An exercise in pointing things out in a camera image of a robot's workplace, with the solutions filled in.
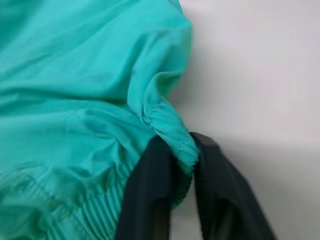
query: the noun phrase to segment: teal fabric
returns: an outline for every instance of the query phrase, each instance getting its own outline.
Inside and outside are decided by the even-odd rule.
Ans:
[[[180,202],[198,150],[165,98],[191,49],[178,0],[0,1],[0,239],[112,239],[155,135]]]

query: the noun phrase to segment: white wall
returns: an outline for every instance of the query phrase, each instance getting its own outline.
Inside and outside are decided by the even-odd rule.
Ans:
[[[194,46],[171,102],[244,173],[279,240],[319,240],[320,1],[180,2]]]

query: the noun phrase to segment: white background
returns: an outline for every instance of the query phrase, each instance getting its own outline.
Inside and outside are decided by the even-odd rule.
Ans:
[[[180,0],[193,54],[170,100],[246,176],[279,240],[320,239],[320,1]],[[191,192],[173,240],[200,240]]]

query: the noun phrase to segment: wrinkled fabric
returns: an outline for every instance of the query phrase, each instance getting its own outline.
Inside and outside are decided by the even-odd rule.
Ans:
[[[178,0],[0,2],[0,239],[112,239],[153,136],[192,176],[198,150],[165,98],[191,25]]]

